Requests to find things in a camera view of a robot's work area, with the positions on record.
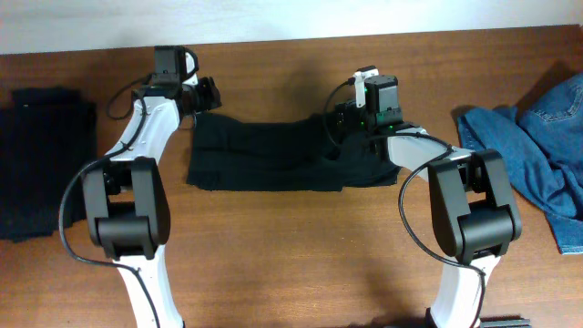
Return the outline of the black t-shirt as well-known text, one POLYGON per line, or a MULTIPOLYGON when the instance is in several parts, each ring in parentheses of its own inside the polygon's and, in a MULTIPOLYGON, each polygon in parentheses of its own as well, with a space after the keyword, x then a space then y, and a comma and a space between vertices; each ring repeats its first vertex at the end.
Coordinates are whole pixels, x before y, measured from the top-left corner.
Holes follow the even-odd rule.
POLYGON ((197 116, 186 182, 201 190, 341 191, 391 186, 400 168, 364 146, 366 134, 336 148, 314 114, 292 123, 243 123, 197 116))

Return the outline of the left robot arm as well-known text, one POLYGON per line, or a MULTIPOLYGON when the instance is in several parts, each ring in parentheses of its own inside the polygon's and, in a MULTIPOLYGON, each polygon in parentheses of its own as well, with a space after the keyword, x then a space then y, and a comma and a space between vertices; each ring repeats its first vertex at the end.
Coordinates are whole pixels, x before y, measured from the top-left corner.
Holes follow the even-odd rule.
POLYGON ((121 275, 139 327, 184 324, 166 268, 170 209, 159 161, 184 117, 220 106, 213 79, 198 70, 192 50, 155 47, 153 71, 129 84, 118 142, 80 175, 90 239, 121 275))

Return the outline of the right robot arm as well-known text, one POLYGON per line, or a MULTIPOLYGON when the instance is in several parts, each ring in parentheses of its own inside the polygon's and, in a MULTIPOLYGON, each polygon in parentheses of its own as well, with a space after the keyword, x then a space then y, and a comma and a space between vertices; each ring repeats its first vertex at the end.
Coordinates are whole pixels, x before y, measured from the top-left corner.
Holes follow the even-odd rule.
POLYGON ((431 251, 417 236, 414 243, 444 267, 437 295, 426 309, 423 327, 528 327, 518 315, 483 319, 488 280, 522 232, 522 223, 502 155, 494 149, 471 150, 433 137, 403 118, 398 79, 377 67, 357 69, 346 80, 355 98, 340 105, 358 113, 341 122, 366 137, 365 149, 408 169, 398 196, 402 219, 404 195, 415 177, 427 181, 432 225, 441 249, 431 251))

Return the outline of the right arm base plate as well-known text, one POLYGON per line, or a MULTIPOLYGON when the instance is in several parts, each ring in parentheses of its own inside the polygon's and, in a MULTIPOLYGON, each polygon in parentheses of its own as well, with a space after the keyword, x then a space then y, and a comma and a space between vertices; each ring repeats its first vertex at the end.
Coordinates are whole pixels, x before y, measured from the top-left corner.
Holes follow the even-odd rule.
POLYGON ((482 321, 479 328, 532 328, 532 325, 528 319, 498 318, 482 321))

